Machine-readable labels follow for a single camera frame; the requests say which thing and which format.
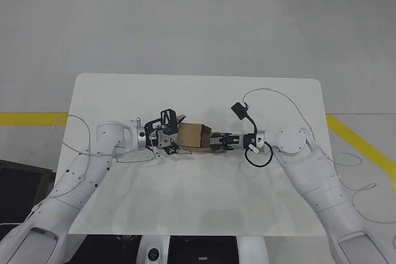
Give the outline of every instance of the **black panel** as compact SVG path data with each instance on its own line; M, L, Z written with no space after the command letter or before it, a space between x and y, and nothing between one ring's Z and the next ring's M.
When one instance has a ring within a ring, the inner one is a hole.
M235 236L171 236L168 264L239 264Z
M51 170L0 160L0 223L23 222L46 197ZM1 239L15 226L0 226Z

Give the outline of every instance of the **circular joint cap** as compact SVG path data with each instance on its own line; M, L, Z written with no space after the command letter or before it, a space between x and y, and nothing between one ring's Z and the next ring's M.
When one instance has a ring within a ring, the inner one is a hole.
M154 262L160 257L160 252L154 247L148 251L147 257L149 261Z
M277 133L276 144L281 152L297 154L304 149L306 137L301 129L287 128Z

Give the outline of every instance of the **white table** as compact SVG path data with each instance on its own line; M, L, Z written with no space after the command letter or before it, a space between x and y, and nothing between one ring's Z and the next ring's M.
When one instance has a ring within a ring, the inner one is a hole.
M104 120L143 124L171 108L184 122L204 123L213 131L250 133L230 107L249 90L269 87L287 94L312 125L316 139L331 154L320 83L313 79L117 75L77 77L70 114L91 126ZM273 92L247 96L259 129L305 127L293 105ZM67 122L64 140L81 149L87 131ZM76 153L62 147L57 178ZM127 159L150 156L148 151ZM295 192L275 159L262 169L228 154L164 156L147 163L114 164L72 225L71 234L177 234L237 236L323 236L313 211Z

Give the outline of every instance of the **white robot body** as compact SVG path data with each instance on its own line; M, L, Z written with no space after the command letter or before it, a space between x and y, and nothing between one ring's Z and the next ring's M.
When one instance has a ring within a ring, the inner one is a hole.
M125 146L124 129L131 134L130 148ZM361 222L343 193L332 163L310 134L303 128L282 131L279 132L281 135L258 131L253 139L256 142L254 151L269 154L269 147L265 143L273 146L274 155L290 182L323 225L335 262L396 264L396 250ZM112 159L147 147L144 127L107 121L99 124L96 132L97 141L91 145L91 149L83 150L87 154L81 153L74 159L48 198L34 207L33 214L0 242L0 264L61 263L67 233L112 167ZM283 153L293 156L305 144L311 150L309 155L292 162L284 161ZM170 237L167 236L145 236L141 242L137 264L166 264L169 243ZM269 262L262 237L237 237L237 245L240 263ZM156 248L161 254L160 259L150 262L146 257L152 248Z

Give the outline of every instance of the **black cable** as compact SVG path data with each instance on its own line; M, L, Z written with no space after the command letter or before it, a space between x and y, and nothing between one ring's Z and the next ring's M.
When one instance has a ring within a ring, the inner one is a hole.
M255 124L254 120L249 115L246 115L246 119L248 119L249 122L251 122L251 124L253 125L253 133L255 134L255 136L257 136L257 124Z
M273 148L272 148L272 146L269 144L269 143L267 143L266 141L264 142L264 144L266 144L268 147L269 147L269 149L270 149L270 158L269 158L269 161L267 161L265 164L263 164L263 165L258 165L258 164L255 164L255 163L253 163L249 158L248 158L248 150L249 150L249 147L245 150L245 159L246 159L246 161L248 161L252 166L254 166L254 167L257 167L257 168L262 168L262 167L266 167L268 164L270 164L270 162L271 162L271 160L273 159Z

